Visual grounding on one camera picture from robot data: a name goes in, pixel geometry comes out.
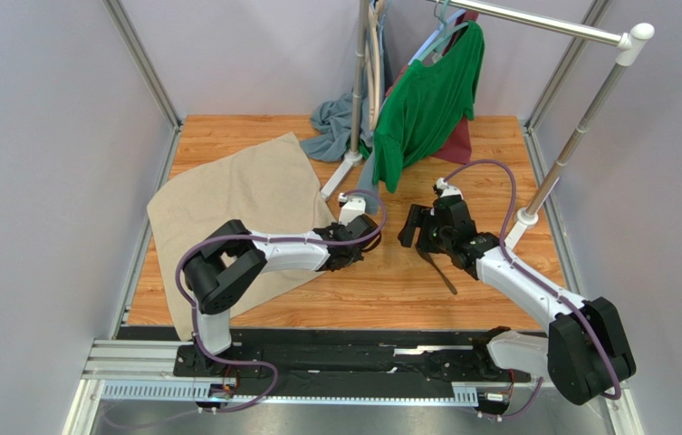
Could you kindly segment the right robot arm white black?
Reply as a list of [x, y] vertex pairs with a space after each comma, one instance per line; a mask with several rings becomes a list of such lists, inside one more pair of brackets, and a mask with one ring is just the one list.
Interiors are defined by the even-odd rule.
[[398, 240], [424, 254], [442, 254], [528, 313], [544, 337], [503, 330], [490, 338], [491, 363], [551, 381], [569, 402], [582, 405], [634, 376], [637, 365], [614, 303], [584, 298], [535, 271], [477, 230], [459, 194], [442, 194], [432, 205], [413, 204]]

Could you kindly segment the dark wooden fork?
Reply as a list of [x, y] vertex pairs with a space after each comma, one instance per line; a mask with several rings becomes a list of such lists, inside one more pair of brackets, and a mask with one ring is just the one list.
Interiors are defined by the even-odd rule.
[[419, 256], [426, 261], [438, 274], [438, 276], [441, 278], [443, 283], [446, 285], [447, 289], [450, 291], [452, 295], [457, 295], [457, 289], [453, 285], [453, 283], [450, 281], [450, 279], [443, 273], [443, 271], [440, 269], [440, 267], [437, 265], [437, 263], [434, 261], [432, 255], [428, 252], [425, 251], [418, 251]]

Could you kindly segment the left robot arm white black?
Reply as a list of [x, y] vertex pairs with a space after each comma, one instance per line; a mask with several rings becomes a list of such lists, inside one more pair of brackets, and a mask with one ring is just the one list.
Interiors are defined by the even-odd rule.
[[250, 231], [238, 219], [226, 222], [191, 247], [175, 272], [178, 290], [193, 308], [197, 347], [217, 356], [231, 346], [230, 311], [260, 275], [343, 269], [375, 248], [380, 232], [365, 214], [294, 235]]

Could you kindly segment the beige linen napkin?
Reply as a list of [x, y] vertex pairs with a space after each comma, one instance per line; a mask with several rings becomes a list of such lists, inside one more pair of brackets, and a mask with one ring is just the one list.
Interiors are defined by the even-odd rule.
[[292, 132], [176, 175], [147, 211], [168, 309], [182, 341], [191, 337], [191, 310], [175, 272], [192, 246], [231, 219], [268, 234], [300, 234], [335, 220]]

